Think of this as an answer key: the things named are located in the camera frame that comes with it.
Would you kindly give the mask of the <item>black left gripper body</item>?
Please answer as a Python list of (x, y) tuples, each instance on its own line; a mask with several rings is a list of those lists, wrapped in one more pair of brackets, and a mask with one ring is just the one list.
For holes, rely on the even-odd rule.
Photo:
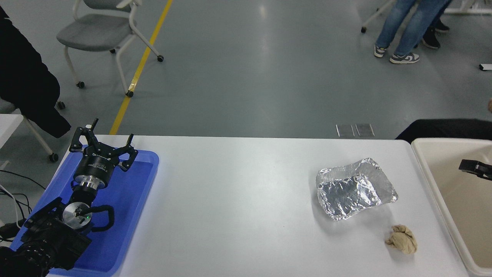
[(109, 157), (108, 152), (97, 153), (94, 147), (87, 147), (76, 168), (75, 180), (81, 181), (82, 177), (92, 176), (100, 181), (110, 181), (118, 163), (118, 157)]

